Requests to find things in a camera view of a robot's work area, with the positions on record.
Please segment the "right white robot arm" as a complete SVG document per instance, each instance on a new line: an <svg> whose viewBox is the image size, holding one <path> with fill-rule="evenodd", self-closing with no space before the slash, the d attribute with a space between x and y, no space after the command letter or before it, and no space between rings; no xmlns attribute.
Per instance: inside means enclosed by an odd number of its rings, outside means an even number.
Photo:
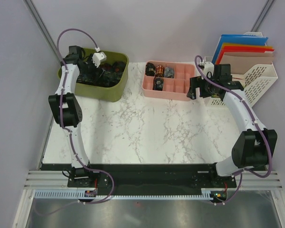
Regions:
<svg viewBox="0 0 285 228"><path fill-rule="evenodd" d="M187 97L195 100L217 95L231 112L240 132L231 155L216 163L216 171L208 175L209 184L219 187L226 176L236 176L242 171L256 175L253 169L261 166L268 167L266 174L259 175L266 178L272 171L276 131L268 129L257 118L242 84L233 80L229 64L201 61L196 64L196 69L200 75L190 78Z"/></svg>

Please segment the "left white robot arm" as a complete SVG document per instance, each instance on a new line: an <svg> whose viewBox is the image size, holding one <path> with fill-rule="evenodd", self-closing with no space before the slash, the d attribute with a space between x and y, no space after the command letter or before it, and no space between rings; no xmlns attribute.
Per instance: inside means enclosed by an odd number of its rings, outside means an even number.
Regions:
<svg viewBox="0 0 285 228"><path fill-rule="evenodd" d="M71 167L74 176L85 187L93 185L94 173L99 169L90 167L81 135L82 109L75 96L76 81L84 66L84 50L79 46L70 46L69 53L61 62L59 86L48 102L55 122L63 129L71 155Z"/></svg>

